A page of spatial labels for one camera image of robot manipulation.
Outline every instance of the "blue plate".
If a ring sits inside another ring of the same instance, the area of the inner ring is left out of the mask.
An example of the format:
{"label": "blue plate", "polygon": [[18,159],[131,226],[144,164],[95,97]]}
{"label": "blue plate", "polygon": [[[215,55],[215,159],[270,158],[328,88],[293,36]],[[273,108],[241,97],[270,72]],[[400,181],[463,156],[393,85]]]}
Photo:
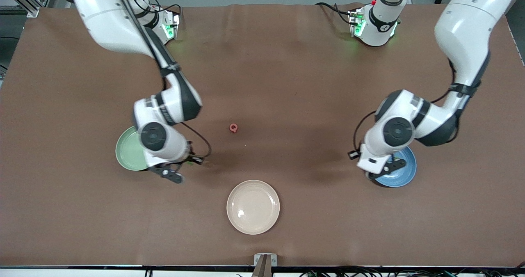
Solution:
{"label": "blue plate", "polygon": [[418,167],[416,165],[416,157],[414,156],[414,152],[412,152],[409,147],[406,147],[403,150],[395,153],[394,157],[404,159],[406,161],[406,166],[392,171],[391,174],[380,176],[379,178],[376,178],[375,181],[386,187],[399,188],[412,181],[416,175],[416,169]]}

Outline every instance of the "white robot link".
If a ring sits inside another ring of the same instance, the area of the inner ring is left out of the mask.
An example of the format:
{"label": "white robot link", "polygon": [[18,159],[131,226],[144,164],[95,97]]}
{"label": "white robot link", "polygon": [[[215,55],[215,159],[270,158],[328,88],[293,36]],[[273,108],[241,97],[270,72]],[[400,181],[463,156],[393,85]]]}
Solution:
{"label": "white robot link", "polygon": [[152,29],[163,44],[166,44],[171,39],[176,39],[180,13],[162,9],[157,1],[155,3],[150,0],[128,1],[139,23]]}
{"label": "white robot link", "polygon": [[[130,0],[74,0],[88,32],[100,46],[120,53],[139,53],[154,58],[160,76],[171,85],[133,106],[133,122],[139,133],[148,169],[176,183],[184,161],[201,164],[204,157],[192,152],[191,143],[173,126],[199,114],[202,101],[184,77],[179,64],[155,32],[133,15]],[[172,170],[171,164],[178,168]]]}
{"label": "white robot link", "polygon": [[[450,1],[434,30],[454,73],[444,105],[439,107],[407,90],[397,90],[386,97],[375,112],[375,125],[365,134],[360,147],[349,153],[351,159],[359,158],[358,167],[367,171],[369,178],[403,167],[403,161],[389,159],[414,139],[425,146],[454,139],[461,114],[481,84],[489,62],[491,31],[511,1]],[[376,18],[394,27],[404,5],[404,0],[378,0],[375,6],[360,9],[366,15],[358,37],[369,45],[385,44],[390,34],[381,30]]]}

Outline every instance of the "small red object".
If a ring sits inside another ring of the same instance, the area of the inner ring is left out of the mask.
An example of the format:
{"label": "small red object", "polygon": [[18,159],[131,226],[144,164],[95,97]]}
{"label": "small red object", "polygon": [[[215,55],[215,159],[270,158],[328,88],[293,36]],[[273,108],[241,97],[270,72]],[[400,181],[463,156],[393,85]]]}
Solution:
{"label": "small red object", "polygon": [[237,126],[237,124],[235,124],[235,123],[230,124],[230,131],[231,132],[236,133],[238,129],[239,129],[239,127]]}

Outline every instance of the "green plate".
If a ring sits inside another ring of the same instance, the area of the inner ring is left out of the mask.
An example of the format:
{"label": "green plate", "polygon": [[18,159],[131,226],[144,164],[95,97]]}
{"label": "green plate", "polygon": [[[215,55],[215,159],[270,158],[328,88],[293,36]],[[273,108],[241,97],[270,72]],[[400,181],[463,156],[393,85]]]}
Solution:
{"label": "green plate", "polygon": [[135,126],[128,128],[120,136],[116,142],[115,155],[120,165],[128,170],[140,171],[148,168]]}

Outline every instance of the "beige plate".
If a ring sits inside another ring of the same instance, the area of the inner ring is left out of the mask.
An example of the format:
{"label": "beige plate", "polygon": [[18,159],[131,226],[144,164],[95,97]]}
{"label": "beige plate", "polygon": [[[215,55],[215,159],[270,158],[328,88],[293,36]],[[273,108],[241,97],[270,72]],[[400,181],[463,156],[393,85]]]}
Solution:
{"label": "beige plate", "polygon": [[258,180],[238,184],[231,191],[226,205],[231,224],[248,235],[268,231],[277,221],[280,209],[274,188]]}

